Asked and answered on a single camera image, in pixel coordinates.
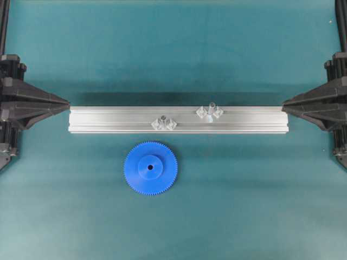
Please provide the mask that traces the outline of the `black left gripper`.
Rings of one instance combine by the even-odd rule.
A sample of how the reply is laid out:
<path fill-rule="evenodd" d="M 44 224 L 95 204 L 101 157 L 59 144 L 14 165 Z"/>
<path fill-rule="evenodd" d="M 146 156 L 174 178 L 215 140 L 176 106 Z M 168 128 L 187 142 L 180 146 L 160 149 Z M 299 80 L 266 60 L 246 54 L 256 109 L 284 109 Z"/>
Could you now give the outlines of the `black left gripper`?
<path fill-rule="evenodd" d="M 22 81 L 26 70 L 17 55 L 1 56 L 1 170 L 18 155 L 20 130 L 70 108 L 69 101 Z M 60 105 L 3 105 L 14 99 Z"/>

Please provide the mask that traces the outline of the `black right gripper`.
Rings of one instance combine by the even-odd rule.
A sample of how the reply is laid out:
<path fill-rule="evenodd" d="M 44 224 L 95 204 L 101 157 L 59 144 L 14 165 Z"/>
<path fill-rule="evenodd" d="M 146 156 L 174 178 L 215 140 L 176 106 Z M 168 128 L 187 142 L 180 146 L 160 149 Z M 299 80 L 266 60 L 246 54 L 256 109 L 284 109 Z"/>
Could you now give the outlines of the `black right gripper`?
<path fill-rule="evenodd" d="M 346 76 L 346 52 L 337 52 L 324 64 L 328 83 L 283 103 L 282 111 L 318 126 L 322 131 L 333 130 L 333 155 L 346 167 L 346 106 L 292 106 L 346 95 L 346 81 L 332 81 Z"/>

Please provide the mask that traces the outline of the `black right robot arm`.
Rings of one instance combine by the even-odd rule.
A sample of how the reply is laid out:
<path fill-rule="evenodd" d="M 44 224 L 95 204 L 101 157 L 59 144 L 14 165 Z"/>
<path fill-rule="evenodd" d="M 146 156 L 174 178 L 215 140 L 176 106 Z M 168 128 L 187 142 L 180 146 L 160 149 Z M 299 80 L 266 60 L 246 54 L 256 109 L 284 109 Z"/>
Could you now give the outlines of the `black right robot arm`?
<path fill-rule="evenodd" d="M 335 1 L 341 51 L 324 63 L 327 83 L 299 94 L 282 111 L 332 132 L 333 155 L 346 168 L 346 1 Z"/>

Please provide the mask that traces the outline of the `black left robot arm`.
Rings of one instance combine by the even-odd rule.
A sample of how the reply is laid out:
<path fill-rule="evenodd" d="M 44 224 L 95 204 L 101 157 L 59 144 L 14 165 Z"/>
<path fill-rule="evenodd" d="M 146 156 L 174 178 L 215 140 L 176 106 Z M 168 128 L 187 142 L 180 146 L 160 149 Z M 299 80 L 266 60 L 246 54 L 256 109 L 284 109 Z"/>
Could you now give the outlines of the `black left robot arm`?
<path fill-rule="evenodd" d="M 18 155 L 21 132 L 70 109 L 70 103 L 24 81 L 27 66 L 5 53 L 10 1 L 1 1 L 1 169 Z"/>

